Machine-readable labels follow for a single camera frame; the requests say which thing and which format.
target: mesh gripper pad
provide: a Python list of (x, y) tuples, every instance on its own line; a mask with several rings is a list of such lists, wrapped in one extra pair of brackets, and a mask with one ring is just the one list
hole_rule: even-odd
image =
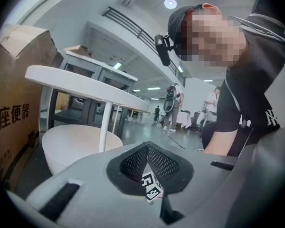
[(146, 189), (141, 181), (147, 163), (165, 194), (182, 191), (194, 173), (188, 160), (152, 142), (143, 142), (110, 160), (106, 173), (111, 183), (121, 192), (144, 196)]

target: ear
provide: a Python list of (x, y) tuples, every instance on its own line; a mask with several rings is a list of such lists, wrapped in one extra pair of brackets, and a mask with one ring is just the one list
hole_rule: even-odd
[(209, 3), (204, 3), (202, 5), (202, 7), (203, 7), (203, 9), (209, 10), (210, 13), (211, 12), (215, 12), (216, 14), (218, 14), (218, 13), (222, 14), (221, 11), (218, 9), (218, 7), (215, 7), (215, 6), (213, 6), (213, 5), (209, 4)]

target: person in white shirt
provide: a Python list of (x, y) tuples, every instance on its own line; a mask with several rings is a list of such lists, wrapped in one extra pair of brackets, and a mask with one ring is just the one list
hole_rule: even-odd
[(216, 87), (214, 92), (210, 93), (205, 100), (207, 110), (215, 116), (217, 115), (219, 93), (220, 87)]
[(179, 107), (182, 106), (183, 99), (184, 99), (184, 93), (182, 92), (181, 87), (177, 83), (173, 84), (173, 86), (175, 87), (175, 90), (176, 90), (176, 97), (174, 98), (175, 100), (174, 100), (173, 109), (169, 112), (166, 112), (165, 120), (163, 123), (164, 125), (163, 129), (167, 130), (169, 117), (170, 117), (170, 114), (172, 113), (172, 126), (170, 128), (171, 132), (176, 131), (175, 127), (176, 127), (177, 114), (179, 112)]

